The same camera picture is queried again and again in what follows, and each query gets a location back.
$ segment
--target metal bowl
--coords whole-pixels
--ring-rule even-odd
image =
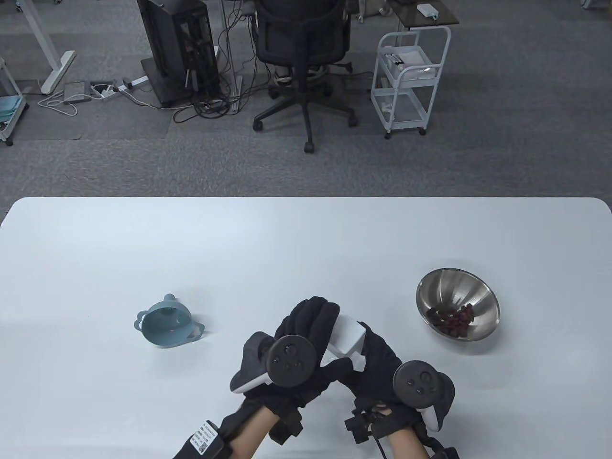
[[[427,312],[432,308],[452,312],[461,306],[474,307],[474,321],[466,338],[455,338],[438,330]],[[489,336],[499,324],[499,302],[495,293],[474,274],[456,268],[431,271],[417,287],[417,308],[423,320],[437,333],[456,341],[479,341]]]

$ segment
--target desktop computer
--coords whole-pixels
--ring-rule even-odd
[[[142,61],[162,106],[219,94],[208,10],[201,0],[138,0],[152,59]]]

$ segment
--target forearm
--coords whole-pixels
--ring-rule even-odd
[[[270,429],[278,421],[272,411],[265,406],[247,421],[240,434],[229,444],[233,450],[229,459],[251,459]]]
[[[391,443],[394,459],[429,459],[425,447],[411,428],[393,432],[387,438]]]

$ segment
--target label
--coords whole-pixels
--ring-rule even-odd
[[[212,441],[218,436],[216,430],[212,428],[212,425],[206,421],[202,427],[198,429],[196,433],[190,438],[190,442],[193,447],[200,453],[204,454],[204,451],[208,449]]]

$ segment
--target hand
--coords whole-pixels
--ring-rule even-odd
[[[360,324],[366,330],[361,351],[365,356],[365,369],[363,372],[352,371],[339,379],[355,395],[353,413],[376,411],[393,416],[398,421],[398,428],[409,427],[420,421],[421,416],[415,409],[404,405],[393,390],[393,376],[401,360],[382,337],[365,323]]]
[[[286,335],[300,335],[313,345],[316,351],[316,367],[312,376],[297,387],[278,387],[262,384],[245,393],[247,398],[259,398],[268,409],[281,418],[287,410],[303,408],[329,387],[333,381],[353,370],[350,359],[338,359],[321,368],[321,359],[327,349],[332,329],[340,307],[325,298],[313,296],[299,303],[281,323],[274,335],[279,339]]]

